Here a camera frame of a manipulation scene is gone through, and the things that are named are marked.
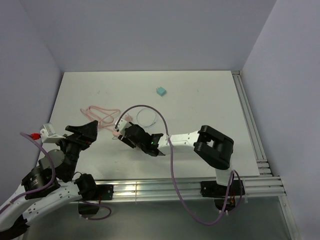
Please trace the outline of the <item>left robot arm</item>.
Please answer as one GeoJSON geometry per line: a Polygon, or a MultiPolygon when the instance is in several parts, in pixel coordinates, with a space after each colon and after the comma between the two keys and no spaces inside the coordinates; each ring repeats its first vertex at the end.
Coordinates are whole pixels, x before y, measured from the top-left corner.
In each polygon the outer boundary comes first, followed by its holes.
{"type": "Polygon", "coordinates": [[[89,201],[98,187],[91,174],[74,179],[80,153],[98,137],[98,121],[81,126],[68,125],[70,135],[59,135],[51,123],[38,133],[21,135],[31,141],[44,157],[22,179],[14,194],[0,207],[0,238],[13,240],[27,232],[34,220],[73,201],[89,201]]]}

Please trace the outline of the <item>teal charger plug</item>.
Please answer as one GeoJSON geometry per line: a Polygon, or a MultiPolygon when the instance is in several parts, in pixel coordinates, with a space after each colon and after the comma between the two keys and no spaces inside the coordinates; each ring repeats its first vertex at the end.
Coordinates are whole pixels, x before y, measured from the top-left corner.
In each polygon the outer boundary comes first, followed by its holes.
{"type": "Polygon", "coordinates": [[[165,88],[163,88],[163,87],[157,87],[156,88],[156,93],[159,95],[159,96],[161,96],[161,97],[163,97],[164,95],[166,95],[166,93],[167,93],[167,90],[165,89],[165,88]]]}

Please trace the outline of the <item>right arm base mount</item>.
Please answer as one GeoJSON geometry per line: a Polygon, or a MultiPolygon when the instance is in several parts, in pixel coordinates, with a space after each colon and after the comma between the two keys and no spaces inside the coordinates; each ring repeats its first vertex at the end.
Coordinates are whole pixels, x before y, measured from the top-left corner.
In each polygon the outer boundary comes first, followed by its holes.
{"type": "MultiPolygon", "coordinates": [[[[204,198],[214,198],[215,207],[221,211],[223,209],[226,186],[218,185],[215,180],[201,181],[200,182],[200,194],[204,198]]],[[[232,180],[229,187],[228,198],[225,206],[225,211],[232,211],[237,206],[236,197],[244,196],[246,194],[244,184],[242,180],[232,180]]]]}

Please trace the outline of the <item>pink power strip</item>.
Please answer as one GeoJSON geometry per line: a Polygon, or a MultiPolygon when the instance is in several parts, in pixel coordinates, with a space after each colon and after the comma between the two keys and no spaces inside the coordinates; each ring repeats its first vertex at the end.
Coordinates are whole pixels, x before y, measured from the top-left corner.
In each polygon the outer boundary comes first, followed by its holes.
{"type": "Polygon", "coordinates": [[[113,136],[114,136],[115,138],[118,138],[118,137],[119,137],[119,135],[120,135],[120,133],[119,133],[119,132],[117,132],[117,131],[114,131],[112,134],[113,134],[113,136]]]}

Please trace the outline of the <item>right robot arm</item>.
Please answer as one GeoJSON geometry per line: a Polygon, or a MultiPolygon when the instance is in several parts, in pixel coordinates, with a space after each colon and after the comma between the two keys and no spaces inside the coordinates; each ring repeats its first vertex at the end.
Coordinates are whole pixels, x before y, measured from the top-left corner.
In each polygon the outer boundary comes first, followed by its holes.
{"type": "Polygon", "coordinates": [[[123,143],[133,149],[139,148],[152,157],[169,155],[171,150],[175,153],[195,153],[215,169],[216,189],[220,194],[227,195],[234,188],[230,179],[234,140],[208,125],[191,133],[169,136],[165,133],[149,134],[138,124],[122,119],[115,130],[123,143]]]}

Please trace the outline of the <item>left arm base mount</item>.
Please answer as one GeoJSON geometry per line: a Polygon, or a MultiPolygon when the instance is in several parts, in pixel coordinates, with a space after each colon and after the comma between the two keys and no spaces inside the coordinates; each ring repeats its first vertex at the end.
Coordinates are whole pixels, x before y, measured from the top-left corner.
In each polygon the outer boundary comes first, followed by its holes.
{"type": "Polygon", "coordinates": [[[112,209],[103,201],[113,199],[114,186],[112,184],[99,184],[93,196],[89,199],[77,201],[77,211],[80,218],[87,221],[101,221],[112,215],[112,209]],[[97,216],[100,210],[107,210],[104,216],[97,216]]]}

